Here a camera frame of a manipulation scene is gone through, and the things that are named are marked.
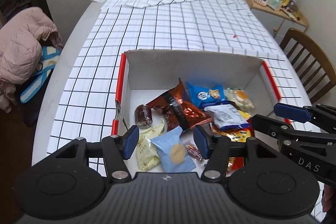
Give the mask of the white checkered tablecloth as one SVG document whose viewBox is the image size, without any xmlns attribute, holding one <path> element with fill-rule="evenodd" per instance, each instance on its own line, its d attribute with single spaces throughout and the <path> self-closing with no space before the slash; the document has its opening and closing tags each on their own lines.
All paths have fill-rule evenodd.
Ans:
<svg viewBox="0 0 336 224">
<path fill-rule="evenodd" d="M 79 136 L 99 141 L 111 132 L 121 54 L 164 49 L 240 53 L 267 61 L 282 102 L 308 97 L 276 40 L 244 0 L 107 0 L 78 50 L 69 46 L 70 75 L 47 153 Z"/>
</svg>

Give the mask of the red brown triangular snack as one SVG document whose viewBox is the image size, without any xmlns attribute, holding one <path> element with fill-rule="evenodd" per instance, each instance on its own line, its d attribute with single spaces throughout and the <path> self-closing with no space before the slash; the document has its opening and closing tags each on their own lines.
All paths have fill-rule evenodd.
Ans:
<svg viewBox="0 0 336 224">
<path fill-rule="evenodd" d="M 187 132 L 196 125 L 201 126 L 213 120 L 191 102 L 181 79 L 175 88 L 157 96 L 147 106 L 166 118 L 168 131 L 180 126 L 183 132 Z"/>
</svg>

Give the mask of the pale yellow snack packet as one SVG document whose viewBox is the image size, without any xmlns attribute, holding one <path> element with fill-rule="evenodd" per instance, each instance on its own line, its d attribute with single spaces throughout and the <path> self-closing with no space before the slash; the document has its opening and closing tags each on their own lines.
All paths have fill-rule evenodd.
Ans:
<svg viewBox="0 0 336 224">
<path fill-rule="evenodd" d="M 147 128 L 139 133 L 136 158 L 140 172 L 147 172 L 159 165 L 161 162 L 156 146 L 151 142 L 151 140 L 163 134 L 165 134 L 164 119 L 161 119 L 161 123 L 159 125 Z"/>
</svg>

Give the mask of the light blue biscuit packet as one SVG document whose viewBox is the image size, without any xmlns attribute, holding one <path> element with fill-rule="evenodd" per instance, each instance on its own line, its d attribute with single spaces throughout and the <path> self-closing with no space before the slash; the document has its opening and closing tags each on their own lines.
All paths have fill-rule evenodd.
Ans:
<svg viewBox="0 0 336 224">
<path fill-rule="evenodd" d="M 167 133 L 151 139 L 151 144 L 157 149 L 165 173 L 185 173 L 196 168 L 180 140 L 181 134 L 182 128 L 177 126 Z"/>
</svg>

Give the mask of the wooden chair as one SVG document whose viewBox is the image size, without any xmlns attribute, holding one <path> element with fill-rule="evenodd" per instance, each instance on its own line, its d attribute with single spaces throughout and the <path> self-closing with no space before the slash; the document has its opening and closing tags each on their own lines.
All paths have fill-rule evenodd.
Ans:
<svg viewBox="0 0 336 224">
<path fill-rule="evenodd" d="M 322 48 L 306 33 L 290 28 L 280 48 L 297 73 L 312 104 L 335 87 L 335 67 Z"/>
</svg>

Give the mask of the blue cookie packet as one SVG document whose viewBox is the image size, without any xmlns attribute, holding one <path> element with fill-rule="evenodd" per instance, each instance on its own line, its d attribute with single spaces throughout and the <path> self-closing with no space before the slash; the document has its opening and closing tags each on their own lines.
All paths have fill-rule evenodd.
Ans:
<svg viewBox="0 0 336 224">
<path fill-rule="evenodd" d="M 187 83 L 191 102 L 199 109 L 207 105 L 222 103 L 226 100 L 222 85 L 205 88 Z"/>
</svg>

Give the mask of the dark gold candy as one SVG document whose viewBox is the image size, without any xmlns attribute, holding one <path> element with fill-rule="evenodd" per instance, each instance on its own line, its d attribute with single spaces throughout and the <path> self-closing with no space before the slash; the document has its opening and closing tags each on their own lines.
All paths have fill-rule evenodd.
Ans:
<svg viewBox="0 0 336 224">
<path fill-rule="evenodd" d="M 150 128 L 153 123 L 151 107 L 147 105 L 139 105 L 134 111 L 135 124 L 140 129 Z"/>
</svg>

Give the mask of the wooden corner cabinet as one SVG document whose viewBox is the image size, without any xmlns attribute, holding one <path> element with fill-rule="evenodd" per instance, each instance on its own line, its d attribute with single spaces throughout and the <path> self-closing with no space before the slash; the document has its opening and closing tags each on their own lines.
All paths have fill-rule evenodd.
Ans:
<svg viewBox="0 0 336 224">
<path fill-rule="evenodd" d="M 288 28 L 297 28 L 306 32 L 309 22 L 304 15 L 295 9 L 292 12 L 285 9 L 283 1 L 289 0 L 244 0 L 252 13 L 264 25 L 268 32 L 276 38 L 284 36 Z"/>
</svg>

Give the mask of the egg yolk pastry packet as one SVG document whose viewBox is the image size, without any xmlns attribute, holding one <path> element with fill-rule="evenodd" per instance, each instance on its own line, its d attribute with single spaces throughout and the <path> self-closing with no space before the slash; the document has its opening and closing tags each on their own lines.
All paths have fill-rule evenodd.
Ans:
<svg viewBox="0 0 336 224">
<path fill-rule="evenodd" d="M 227 88 L 225 96 L 228 101 L 233 102 L 241 111 L 248 112 L 254 108 L 253 103 L 242 89 Z"/>
</svg>

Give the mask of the small red candy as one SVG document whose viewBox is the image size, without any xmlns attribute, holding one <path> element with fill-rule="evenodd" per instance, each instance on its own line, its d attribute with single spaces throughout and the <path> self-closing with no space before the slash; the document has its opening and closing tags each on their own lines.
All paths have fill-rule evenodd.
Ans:
<svg viewBox="0 0 336 224">
<path fill-rule="evenodd" d="M 202 157 L 201 153 L 195 145 L 186 143 L 185 148 L 190 157 L 198 161 L 200 164 L 206 164 L 206 160 Z"/>
</svg>

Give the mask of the red yellow snack bag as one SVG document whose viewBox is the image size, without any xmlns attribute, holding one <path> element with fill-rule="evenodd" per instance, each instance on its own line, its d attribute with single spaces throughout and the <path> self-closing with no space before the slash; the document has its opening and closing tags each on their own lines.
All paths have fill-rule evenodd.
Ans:
<svg viewBox="0 0 336 224">
<path fill-rule="evenodd" d="M 219 131 L 214 123 L 210 123 L 210 129 L 214 134 L 220 134 L 227 136 L 231 141 L 246 142 L 249 137 L 254 137 L 254 130 L 252 127 L 248 128 L 234 128 L 227 131 Z M 242 157 L 230 157 L 228 161 L 227 174 L 231 174 L 233 171 L 240 169 L 244 166 L 244 159 Z"/>
</svg>

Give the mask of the pink puffer jacket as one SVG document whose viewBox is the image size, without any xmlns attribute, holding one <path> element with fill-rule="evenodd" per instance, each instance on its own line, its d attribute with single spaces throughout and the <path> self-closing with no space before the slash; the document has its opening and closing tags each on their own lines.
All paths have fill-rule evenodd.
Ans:
<svg viewBox="0 0 336 224">
<path fill-rule="evenodd" d="M 20 11 L 1 28 L 1 110 L 11 112 L 17 85 L 25 83 L 39 67 L 39 61 L 54 47 L 65 43 L 54 22 L 39 7 Z"/>
</svg>

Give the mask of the red cardboard box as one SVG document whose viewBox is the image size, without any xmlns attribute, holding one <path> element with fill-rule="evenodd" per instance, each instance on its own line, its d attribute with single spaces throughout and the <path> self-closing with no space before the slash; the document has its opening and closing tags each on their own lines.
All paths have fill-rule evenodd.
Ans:
<svg viewBox="0 0 336 224">
<path fill-rule="evenodd" d="M 210 178 L 211 150 L 202 133 L 243 144 L 254 131 L 231 91 L 247 93 L 244 111 L 268 116 L 281 94 L 267 62 L 207 51 L 138 50 L 122 54 L 113 134 L 137 126 L 126 146 L 126 166 L 139 172 L 196 172 Z"/>
</svg>

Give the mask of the white label snack packet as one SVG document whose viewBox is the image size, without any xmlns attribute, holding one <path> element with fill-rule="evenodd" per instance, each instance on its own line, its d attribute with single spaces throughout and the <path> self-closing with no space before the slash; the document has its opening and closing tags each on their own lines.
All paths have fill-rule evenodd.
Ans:
<svg viewBox="0 0 336 224">
<path fill-rule="evenodd" d="M 204 111 L 213 119 L 214 124 L 221 131 L 249 127 L 247 120 L 230 104 L 207 106 Z"/>
</svg>

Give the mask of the blue white bag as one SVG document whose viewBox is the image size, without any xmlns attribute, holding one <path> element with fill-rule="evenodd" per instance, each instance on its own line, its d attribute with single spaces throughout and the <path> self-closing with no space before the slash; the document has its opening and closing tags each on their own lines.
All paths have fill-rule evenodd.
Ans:
<svg viewBox="0 0 336 224">
<path fill-rule="evenodd" d="M 34 81 L 22 92 L 20 101 L 27 103 L 45 83 L 52 70 L 56 67 L 60 56 L 60 51 L 52 46 L 43 47 L 42 55 L 34 73 L 31 75 Z"/>
</svg>

